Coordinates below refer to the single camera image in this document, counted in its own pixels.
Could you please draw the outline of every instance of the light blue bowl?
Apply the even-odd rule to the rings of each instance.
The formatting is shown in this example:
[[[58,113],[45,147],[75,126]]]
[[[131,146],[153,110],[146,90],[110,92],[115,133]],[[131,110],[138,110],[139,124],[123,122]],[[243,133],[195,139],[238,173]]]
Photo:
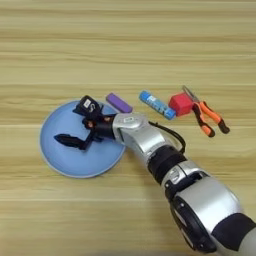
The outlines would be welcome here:
[[[83,116],[73,113],[78,101],[57,108],[46,119],[41,129],[40,147],[46,163],[59,173],[72,178],[91,178],[112,168],[122,157],[125,146],[111,139],[92,142],[87,151],[66,147],[54,139],[67,133],[83,140],[89,134],[82,124]],[[103,114],[116,111],[104,104]]]

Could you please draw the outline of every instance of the pliers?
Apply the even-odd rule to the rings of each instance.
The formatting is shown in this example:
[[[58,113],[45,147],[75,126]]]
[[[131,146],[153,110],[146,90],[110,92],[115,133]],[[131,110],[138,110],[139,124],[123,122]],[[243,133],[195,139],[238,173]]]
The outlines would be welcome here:
[[[185,85],[182,87],[183,91],[189,96],[189,98],[194,102],[194,105],[192,107],[192,110],[194,111],[196,115],[197,122],[203,132],[208,137],[214,137],[215,131],[206,123],[203,112],[207,114],[209,117],[211,117],[216,124],[218,124],[220,130],[227,134],[230,132],[230,129],[226,126],[224,120],[220,115],[218,115],[216,112],[214,112],[212,109],[210,109],[205,101],[200,101],[194,93],[192,93]]]

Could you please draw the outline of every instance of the wood grain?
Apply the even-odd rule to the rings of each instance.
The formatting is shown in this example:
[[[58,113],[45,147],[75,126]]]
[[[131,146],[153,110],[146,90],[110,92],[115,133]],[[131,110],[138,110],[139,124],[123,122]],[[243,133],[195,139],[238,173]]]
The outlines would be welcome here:
[[[180,132],[187,155],[256,219],[255,17],[254,0],[0,0],[0,254],[197,255],[131,152],[88,180],[43,162],[43,120],[85,94],[115,92]],[[168,101],[183,84],[229,135],[210,140],[193,114],[167,122],[138,100],[148,89]]]

